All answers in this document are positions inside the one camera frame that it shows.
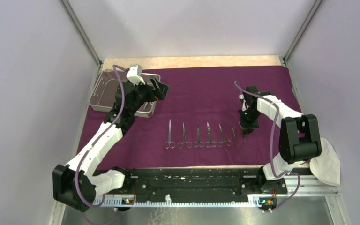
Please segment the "metal tweezers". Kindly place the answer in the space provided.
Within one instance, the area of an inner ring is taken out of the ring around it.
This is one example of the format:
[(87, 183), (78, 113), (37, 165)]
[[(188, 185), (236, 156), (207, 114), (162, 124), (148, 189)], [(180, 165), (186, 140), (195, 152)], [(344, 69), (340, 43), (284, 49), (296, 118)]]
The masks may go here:
[(238, 144), (237, 134), (236, 134), (236, 131), (235, 131), (235, 125), (231, 124), (231, 127), (232, 127), (232, 133), (233, 133), (233, 137), (234, 137), (234, 144), (235, 144), (236, 147), (238, 147), (239, 144)]
[(240, 132), (241, 132), (241, 136), (242, 136), (242, 140), (244, 143), (246, 143), (246, 139), (245, 139), (245, 136), (244, 136), (244, 133), (243, 133), (243, 126), (241, 124), (241, 122), (239, 121), (239, 127), (240, 127)]

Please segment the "small curved hemostat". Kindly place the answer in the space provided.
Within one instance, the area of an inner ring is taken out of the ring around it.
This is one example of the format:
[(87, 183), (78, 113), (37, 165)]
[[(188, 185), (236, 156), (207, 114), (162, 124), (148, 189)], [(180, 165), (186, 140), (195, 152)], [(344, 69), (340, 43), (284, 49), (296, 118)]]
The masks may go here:
[(222, 148), (224, 146), (231, 146), (232, 142), (231, 140), (227, 139), (226, 136), (225, 136), (225, 133), (221, 127), (221, 124), (219, 124), (219, 130), (220, 130), (220, 135), (221, 135), (221, 141), (219, 141), (217, 144), (218, 144), (218, 147)]

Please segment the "surgical scissors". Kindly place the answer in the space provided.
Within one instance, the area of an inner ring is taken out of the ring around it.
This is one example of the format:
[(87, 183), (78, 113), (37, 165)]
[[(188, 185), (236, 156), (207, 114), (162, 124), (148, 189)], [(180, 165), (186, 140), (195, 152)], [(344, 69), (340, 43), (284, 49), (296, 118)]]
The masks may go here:
[(217, 146), (217, 143), (213, 141), (212, 135), (211, 135), (211, 128), (210, 124), (207, 122), (207, 134), (208, 134), (208, 141), (205, 143), (206, 148), (214, 148)]

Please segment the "small metal scissors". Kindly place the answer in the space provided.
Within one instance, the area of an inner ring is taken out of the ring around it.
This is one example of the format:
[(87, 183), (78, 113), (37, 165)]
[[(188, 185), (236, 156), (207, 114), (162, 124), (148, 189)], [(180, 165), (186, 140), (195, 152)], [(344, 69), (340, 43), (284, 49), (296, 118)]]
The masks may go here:
[(204, 142), (201, 140), (201, 132), (200, 132), (199, 122), (197, 122), (196, 141), (194, 142), (193, 146), (195, 148), (203, 148), (204, 147)]

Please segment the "surgical forceps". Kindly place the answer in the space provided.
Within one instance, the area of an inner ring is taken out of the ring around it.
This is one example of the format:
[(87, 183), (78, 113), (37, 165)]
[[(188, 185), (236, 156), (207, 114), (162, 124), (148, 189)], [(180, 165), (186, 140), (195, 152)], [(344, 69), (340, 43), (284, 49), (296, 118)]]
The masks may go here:
[(165, 149), (174, 149), (175, 148), (175, 142), (172, 141), (172, 123), (171, 120), (169, 120), (168, 124), (168, 140), (164, 143)]

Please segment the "metal mesh instrument tray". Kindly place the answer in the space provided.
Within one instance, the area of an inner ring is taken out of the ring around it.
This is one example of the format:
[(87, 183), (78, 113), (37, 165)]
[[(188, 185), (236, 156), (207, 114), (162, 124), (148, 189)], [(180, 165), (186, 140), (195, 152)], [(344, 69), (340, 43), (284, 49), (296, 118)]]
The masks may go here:
[[(93, 93), (89, 100), (89, 105), (95, 111), (109, 112), (115, 103), (115, 93), (119, 86), (119, 81), (112, 69), (107, 69), (98, 76)], [(137, 117), (152, 117), (156, 107), (156, 102), (145, 103), (135, 113)]]

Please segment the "surgical clamp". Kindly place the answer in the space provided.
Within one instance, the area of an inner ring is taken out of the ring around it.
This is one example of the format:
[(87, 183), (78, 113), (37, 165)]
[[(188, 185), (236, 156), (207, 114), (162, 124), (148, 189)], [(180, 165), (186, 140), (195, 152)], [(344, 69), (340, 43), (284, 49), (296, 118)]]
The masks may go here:
[(187, 140), (187, 134), (185, 129), (184, 122), (182, 123), (182, 141), (178, 143), (178, 148), (182, 149), (184, 147), (191, 148), (192, 143)]

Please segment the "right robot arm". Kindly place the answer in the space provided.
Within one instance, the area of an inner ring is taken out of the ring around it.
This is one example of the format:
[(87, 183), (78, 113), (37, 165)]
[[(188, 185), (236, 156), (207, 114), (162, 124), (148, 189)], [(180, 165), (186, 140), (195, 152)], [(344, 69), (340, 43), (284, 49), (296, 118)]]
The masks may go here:
[(240, 127), (243, 136), (259, 128), (258, 118), (266, 115), (273, 124), (270, 132), (270, 161), (256, 177), (256, 187), (269, 193), (293, 168), (322, 153), (318, 119), (302, 114), (282, 102), (270, 91), (260, 92), (256, 86), (240, 89), (242, 103)]

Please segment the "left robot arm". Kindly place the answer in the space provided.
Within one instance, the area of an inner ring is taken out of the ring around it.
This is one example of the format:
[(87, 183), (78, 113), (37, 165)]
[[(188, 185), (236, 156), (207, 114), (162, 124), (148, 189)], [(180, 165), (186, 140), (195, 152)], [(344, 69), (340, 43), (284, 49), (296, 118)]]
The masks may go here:
[(104, 157), (129, 131), (135, 122), (136, 111), (145, 103), (164, 100), (169, 86), (155, 77), (151, 85), (142, 78), (129, 78), (119, 83), (115, 102), (98, 131), (82, 150), (65, 165), (57, 165), (52, 172), (52, 195), (54, 200), (80, 212), (94, 208), (94, 200), (104, 197), (112, 190), (121, 194), (130, 191), (132, 182), (127, 173), (114, 167), (95, 175)]

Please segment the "white crumpled cloth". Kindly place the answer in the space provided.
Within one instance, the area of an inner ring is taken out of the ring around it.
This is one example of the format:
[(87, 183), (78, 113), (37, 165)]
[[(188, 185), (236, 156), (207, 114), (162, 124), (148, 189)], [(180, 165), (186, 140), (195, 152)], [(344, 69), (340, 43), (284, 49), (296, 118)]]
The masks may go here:
[(331, 143), (324, 137), (320, 137), (322, 152), (309, 162), (311, 173), (322, 183), (330, 186), (341, 184), (341, 163)]

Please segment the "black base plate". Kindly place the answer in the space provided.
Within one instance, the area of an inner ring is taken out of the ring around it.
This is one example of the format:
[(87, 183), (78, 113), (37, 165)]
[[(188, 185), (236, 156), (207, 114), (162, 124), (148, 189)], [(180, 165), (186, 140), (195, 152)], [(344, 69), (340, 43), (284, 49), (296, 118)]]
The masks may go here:
[(265, 180), (257, 168), (132, 169), (112, 195), (132, 195), (137, 203), (242, 203), (248, 195), (287, 194), (285, 179)]

